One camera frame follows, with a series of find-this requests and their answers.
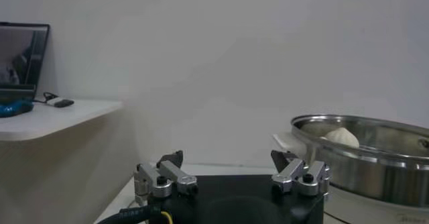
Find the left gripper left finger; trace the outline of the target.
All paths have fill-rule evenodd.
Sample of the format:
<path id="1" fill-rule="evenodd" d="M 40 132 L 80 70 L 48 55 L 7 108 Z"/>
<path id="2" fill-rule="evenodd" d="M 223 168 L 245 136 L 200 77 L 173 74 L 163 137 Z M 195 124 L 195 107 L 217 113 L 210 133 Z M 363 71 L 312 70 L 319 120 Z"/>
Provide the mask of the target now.
<path id="1" fill-rule="evenodd" d="M 155 166 L 144 162 L 136 165 L 134 178 L 135 201 L 139 206 L 150 197 L 166 199 L 175 190 L 178 194 L 193 197 L 198 194 L 197 177 L 182 171 L 183 151 L 163 155 Z"/>

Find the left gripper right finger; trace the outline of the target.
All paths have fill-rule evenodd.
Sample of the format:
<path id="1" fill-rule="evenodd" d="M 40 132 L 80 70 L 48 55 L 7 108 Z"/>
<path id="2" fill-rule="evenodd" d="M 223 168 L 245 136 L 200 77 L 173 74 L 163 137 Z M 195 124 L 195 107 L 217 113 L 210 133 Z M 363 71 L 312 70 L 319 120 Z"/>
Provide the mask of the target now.
<path id="1" fill-rule="evenodd" d="M 328 195 L 330 168 L 325 162 L 314 161 L 308 165 L 291 152 L 277 150 L 272 150 L 270 155 L 278 171 L 271 176 L 271 182 L 282 194 L 295 186 L 303 196 Z"/>

